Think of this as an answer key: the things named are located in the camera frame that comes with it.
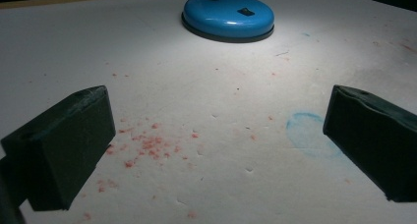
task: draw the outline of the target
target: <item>white table surface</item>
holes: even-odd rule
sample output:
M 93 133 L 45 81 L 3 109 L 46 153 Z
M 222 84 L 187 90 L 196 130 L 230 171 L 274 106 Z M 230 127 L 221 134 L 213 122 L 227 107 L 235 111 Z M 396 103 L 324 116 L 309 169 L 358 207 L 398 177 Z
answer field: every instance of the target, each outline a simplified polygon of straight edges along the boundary
M 274 34 L 231 44 L 184 29 L 186 1 L 0 10 L 0 137 L 102 84 L 118 130 L 70 210 L 26 201 L 29 224 L 415 223 L 417 203 L 387 201 L 322 126 L 334 84 L 417 113 L 416 13 L 261 0 Z

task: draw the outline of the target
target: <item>red stain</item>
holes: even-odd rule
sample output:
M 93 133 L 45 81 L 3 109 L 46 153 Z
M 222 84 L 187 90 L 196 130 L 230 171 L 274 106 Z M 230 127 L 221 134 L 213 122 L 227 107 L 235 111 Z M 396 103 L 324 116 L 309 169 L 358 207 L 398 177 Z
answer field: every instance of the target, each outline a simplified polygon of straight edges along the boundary
M 174 148 L 174 152 L 179 152 L 181 151 L 181 147 L 179 145 L 176 145 Z
M 115 183 L 111 179 L 107 179 L 107 181 L 98 180 L 97 184 L 98 184 L 98 192 L 99 193 L 105 192 L 106 188 L 108 188 L 108 187 L 109 188 L 117 188 L 118 187 L 117 183 Z
M 128 145 L 126 144 L 126 143 L 124 143 L 123 145 L 122 145 L 122 147 L 120 147 L 120 150 L 126 150 L 126 148 L 128 147 Z
M 415 50 L 415 49 L 411 48 L 410 46 L 405 45 L 405 44 L 399 44 L 399 45 L 401 45 L 401 46 L 402 46 L 402 47 L 404 47 L 405 49 L 407 49 L 407 50 L 409 50 L 409 51 L 413 52 L 414 54 L 417 54 L 417 50 Z
M 159 153 L 155 150 L 150 150 L 148 153 L 149 156 L 151 156 L 154 160 L 159 159 Z
M 133 167 L 133 165 L 135 165 L 135 162 L 133 160 L 129 160 L 125 162 L 125 167 L 126 168 L 131 168 Z
M 189 211 L 187 217 L 191 219 L 196 219 L 197 213 L 195 211 Z
M 138 136 L 132 137 L 132 140 L 143 140 L 145 138 L 146 137 L 144 135 L 138 135 Z
M 87 221 L 91 220 L 91 214 L 89 214 L 88 212 L 85 212 L 84 213 L 84 219 L 87 220 Z
M 134 128 L 130 128 L 130 129 L 121 129 L 119 130 L 119 134 L 124 134 L 124 133 L 130 133 L 134 130 Z
M 108 148 L 105 150 L 105 153 L 108 155 L 111 155 L 114 153 L 114 144 L 111 144 L 110 146 L 108 146 Z
M 158 128 L 159 128 L 159 126 L 160 126 L 160 125 L 159 125 L 159 124 L 157 124 L 157 123 L 152 124 L 152 128 L 153 128 L 153 129 L 158 129 Z
M 155 143 L 162 143 L 162 137 L 156 137 Z

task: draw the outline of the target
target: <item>desk lamp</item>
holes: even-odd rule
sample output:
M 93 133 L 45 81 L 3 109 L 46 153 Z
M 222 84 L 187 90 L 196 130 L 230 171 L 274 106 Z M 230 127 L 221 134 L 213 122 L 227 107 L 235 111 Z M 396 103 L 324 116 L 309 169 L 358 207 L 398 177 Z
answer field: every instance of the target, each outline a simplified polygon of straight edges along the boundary
M 258 0 L 188 0 L 182 22 L 196 35 L 223 42 L 253 42 L 273 33 L 273 11 Z

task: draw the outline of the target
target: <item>blue stain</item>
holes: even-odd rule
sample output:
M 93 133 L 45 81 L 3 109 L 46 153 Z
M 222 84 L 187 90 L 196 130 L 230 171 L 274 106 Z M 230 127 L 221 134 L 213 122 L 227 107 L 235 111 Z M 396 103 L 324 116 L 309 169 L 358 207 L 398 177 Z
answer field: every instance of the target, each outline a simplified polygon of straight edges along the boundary
M 335 157 L 340 149 L 323 134 L 325 120 L 317 114 L 301 112 L 291 116 L 286 134 L 294 147 L 312 157 Z

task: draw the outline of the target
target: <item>black block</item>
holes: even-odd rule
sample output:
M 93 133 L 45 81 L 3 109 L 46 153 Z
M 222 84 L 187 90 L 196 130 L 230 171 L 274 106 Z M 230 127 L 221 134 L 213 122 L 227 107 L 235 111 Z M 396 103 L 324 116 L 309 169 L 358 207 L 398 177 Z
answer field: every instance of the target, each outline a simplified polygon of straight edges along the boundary
M 33 210 L 56 210 L 69 209 L 114 135 L 107 89 L 97 86 L 68 96 L 1 143 Z
M 386 194 L 417 201 L 417 116 L 372 93 L 335 85 L 324 134 Z

